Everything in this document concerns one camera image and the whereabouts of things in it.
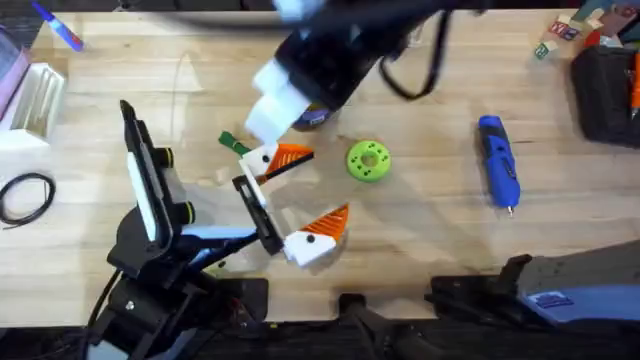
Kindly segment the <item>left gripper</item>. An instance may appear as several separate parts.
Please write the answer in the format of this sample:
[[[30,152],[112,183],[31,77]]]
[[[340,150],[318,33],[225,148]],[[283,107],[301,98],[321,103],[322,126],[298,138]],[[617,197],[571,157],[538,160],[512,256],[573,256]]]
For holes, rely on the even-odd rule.
[[[242,156],[258,184],[287,172],[314,157],[304,145],[263,145]],[[258,243],[263,253],[248,255],[241,271],[260,267],[266,256],[282,249],[289,261],[306,267],[335,250],[341,242],[349,217],[349,204],[320,216],[283,238],[266,206],[261,203],[260,189],[253,179],[240,175],[220,186],[201,186],[174,179],[174,195],[193,205],[195,221],[184,225],[174,250],[189,259],[194,270],[203,270]]]

